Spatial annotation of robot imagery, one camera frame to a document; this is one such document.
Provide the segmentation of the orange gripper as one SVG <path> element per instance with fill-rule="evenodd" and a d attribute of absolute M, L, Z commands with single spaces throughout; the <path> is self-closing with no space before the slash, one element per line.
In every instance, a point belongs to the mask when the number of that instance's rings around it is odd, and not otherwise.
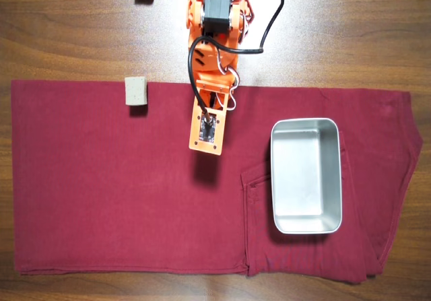
<path fill-rule="evenodd" d="M 236 101 L 233 93 L 238 86 L 238 78 L 232 73 L 225 75 L 217 73 L 195 73 L 195 83 L 199 93 L 209 108 L 223 110 L 225 104 L 233 103 L 233 106 L 227 106 L 227 110 L 234 110 Z"/>

